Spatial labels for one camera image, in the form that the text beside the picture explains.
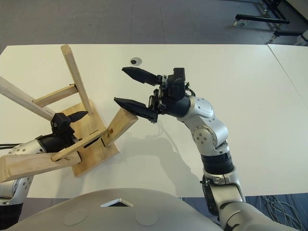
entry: metal stand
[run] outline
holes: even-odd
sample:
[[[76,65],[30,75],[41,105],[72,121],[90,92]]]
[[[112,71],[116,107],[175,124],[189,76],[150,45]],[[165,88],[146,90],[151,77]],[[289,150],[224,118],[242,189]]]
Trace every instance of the metal stand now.
[[[275,30],[275,32],[273,33],[269,42],[272,43],[279,36],[301,36],[303,33],[304,33],[304,31],[278,31],[278,30]]]
[[[250,21],[267,22],[267,23],[289,24],[290,21],[287,20],[284,17],[283,13],[281,13],[280,10],[278,10],[277,8],[281,1],[282,0],[273,0],[273,1],[262,0],[260,2],[261,5],[263,3],[266,5],[266,9],[263,11],[263,15],[266,15],[268,14],[269,11],[271,11],[276,18],[259,17],[259,16],[246,15],[246,14],[237,14],[235,17],[233,26],[237,26],[238,21],[240,20],[244,20],[245,23],[247,22],[247,20],[250,20]]]

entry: wooden plank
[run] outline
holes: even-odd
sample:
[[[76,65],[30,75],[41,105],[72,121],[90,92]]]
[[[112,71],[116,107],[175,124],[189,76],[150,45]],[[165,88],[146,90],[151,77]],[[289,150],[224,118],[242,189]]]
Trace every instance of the wooden plank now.
[[[55,153],[4,155],[0,157],[0,182],[73,166],[81,161],[77,152],[57,162],[51,161],[53,155]]]
[[[89,134],[97,131],[99,129],[106,130],[106,127],[98,114],[94,103],[90,100],[91,108],[93,109],[93,114],[85,115],[81,120],[72,123],[71,127],[74,129],[74,135],[77,138],[83,138]],[[84,111],[85,107],[82,103],[76,104],[70,108],[62,111],[65,115],[70,115],[74,112]],[[116,148],[116,145],[113,143],[108,147],[103,145],[103,142],[96,141],[87,148],[82,148],[79,151],[79,156],[81,162],[77,165],[72,166],[74,175],[76,177],[81,176],[82,174],[90,171],[96,166],[100,165],[102,162],[108,158],[114,156],[119,151]]]
[[[34,98],[29,96],[27,93],[23,92],[22,90],[20,90],[9,81],[2,78],[1,76],[0,76],[0,94],[4,95],[10,100],[13,100],[15,103],[18,103],[24,108],[30,110],[31,112],[49,121],[51,121],[55,113],[48,107],[41,108],[37,106],[35,103],[32,102]]]
[[[136,121],[138,117],[130,113],[129,111],[120,108],[116,116],[111,121],[107,128],[106,133],[103,134],[103,142],[105,146],[110,145],[116,139],[118,139],[127,129],[129,129]]]
[[[65,148],[65,149],[59,151],[56,155],[53,155],[51,157],[51,160],[57,161],[57,160],[66,158],[71,153],[78,151],[79,149],[83,148],[83,146],[85,146],[88,143],[92,142],[93,140],[101,137],[104,132],[105,131],[101,130],[101,129],[93,132],[92,134],[82,138],[82,140],[78,141],[77,143],[73,144],[72,146],[69,146],[68,148]]]
[[[89,112],[89,115],[91,115],[93,111],[91,109],[85,87],[83,86],[83,82],[74,59],[72,49],[69,47],[69,45],[66,44],[61,46],[61,51],[68,66],[68,69],[72,75],[73,81],[76,84],[81,101],[86,110]]]
[[[71,84],[65,88],[62,88],[60,90],[56,90],[48,95],[45,95],[43,97],[40,97],[36,100],[33,101],[33,103],[35,103],[37,106],[39,107],[44,107],[48,104],[57,102],[61,99],[64,99],[72,94],[77,93],[78,90],[75,86],[75,84]]]

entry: floor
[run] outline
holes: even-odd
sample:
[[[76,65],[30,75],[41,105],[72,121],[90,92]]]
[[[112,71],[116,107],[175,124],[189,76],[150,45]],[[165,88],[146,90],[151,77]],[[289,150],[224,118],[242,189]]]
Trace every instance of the floor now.
[[[7,45],[65,43],[266,44],[274,25],[232,27],[261,15],[259,0],[0,0],[0,53]],[[307,30],[286,3],[282,29]],[[293,44],[296,37],[274,43]]]

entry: wooden chair leg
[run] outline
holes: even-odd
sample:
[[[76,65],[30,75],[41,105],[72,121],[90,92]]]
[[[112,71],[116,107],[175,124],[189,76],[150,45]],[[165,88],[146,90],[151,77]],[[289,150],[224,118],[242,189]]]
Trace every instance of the wooden chair leg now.
[[[23,106],[24,108],[30,110],[31,112],[51,121],[54,111],[48,107],[39,107],[32,101],[34,98],[29,96],[27,93],[23,92],[16,86],[14,86],[9,81],[5,80],[0,76],[0,94],[13,100],[15,103]]]
[[[79,92],[81,101],[85,107],[85,109],[89,112],[89,115],[93,113],[90,102],[85,90],[85,87],[83,86],[83,82],[77,67],[77,64],[75,62],[72,49],[69,47],[69,45],[63,45],[61,46],[61,51],[64,56],[64,59],[66,61],[66,64],[68,66],[68,69],[72,75],[73,81],[76,84],[77,90]]]
[[[55,153],[4,155],[0,157],[0,182],[29,177],[44,172],[73,166],[81,162],[77,152],[66,159],[51,161]]]

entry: black cable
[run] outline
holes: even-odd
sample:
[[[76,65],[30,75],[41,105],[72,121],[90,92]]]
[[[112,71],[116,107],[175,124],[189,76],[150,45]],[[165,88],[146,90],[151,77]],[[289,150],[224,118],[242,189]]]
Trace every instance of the black cable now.
[[[21,144],[21,143],[0,143],[0,147],[1,146],[17,146],[19,144]]]
[[[0,147],[0,150],[2,150],[2,149],[12,149],[13,147],[15,147],[15,146]]]

